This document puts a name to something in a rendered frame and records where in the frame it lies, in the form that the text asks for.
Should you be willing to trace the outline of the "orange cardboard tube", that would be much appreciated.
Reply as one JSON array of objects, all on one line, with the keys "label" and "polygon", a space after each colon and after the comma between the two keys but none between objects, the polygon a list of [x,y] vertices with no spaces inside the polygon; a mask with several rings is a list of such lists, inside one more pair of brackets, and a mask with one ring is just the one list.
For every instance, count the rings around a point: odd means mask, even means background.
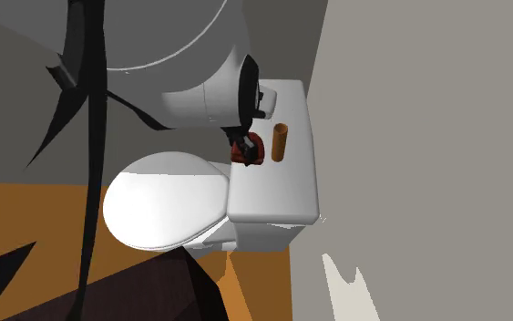
[{"label": "orange cardboard tube", "polygon": [[277,123],[272,129],[272,160],[280,162],[284,158],[288,126],[284,123]]}]

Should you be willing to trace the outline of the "white toilet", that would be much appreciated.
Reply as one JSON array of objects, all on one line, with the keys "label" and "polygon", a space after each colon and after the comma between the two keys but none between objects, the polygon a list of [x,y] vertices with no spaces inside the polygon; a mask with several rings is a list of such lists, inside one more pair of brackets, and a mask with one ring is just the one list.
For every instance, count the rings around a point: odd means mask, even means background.
[{"label": "white toilet", "polygon": [[[320,216],[313,133],[300,80],[264,79],[275,111],[251,130],[264,144],[262,165],[223,164],[163,151],[129,164],[102,204],[109,232],[128,247],[167,252],[280,252]],[[284,158],[272,160],[272,129],[288,126]]]}]

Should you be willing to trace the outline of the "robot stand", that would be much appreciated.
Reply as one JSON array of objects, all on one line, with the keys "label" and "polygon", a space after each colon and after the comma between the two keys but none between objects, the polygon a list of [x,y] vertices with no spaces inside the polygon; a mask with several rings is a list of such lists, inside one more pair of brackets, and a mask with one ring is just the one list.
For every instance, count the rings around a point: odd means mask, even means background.
[{"label": "robot stand", "polygon": [[208,253],[178,248],[88,284],[80,321],[230,321]]}]

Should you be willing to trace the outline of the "red rounded object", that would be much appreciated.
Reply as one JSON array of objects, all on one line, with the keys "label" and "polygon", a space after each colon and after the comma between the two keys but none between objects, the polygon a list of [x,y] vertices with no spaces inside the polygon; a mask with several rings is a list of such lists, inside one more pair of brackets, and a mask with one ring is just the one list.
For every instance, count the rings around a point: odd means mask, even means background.
[{"label": "red rounded object", "polygon": [[249,131],[249,136],[252,141],[254,141],[258,145],[258,160],[254,164],[251,165],[262,165],[264,157],[265,157],[265,149],[264,144],[261,137],[255,132]]}]

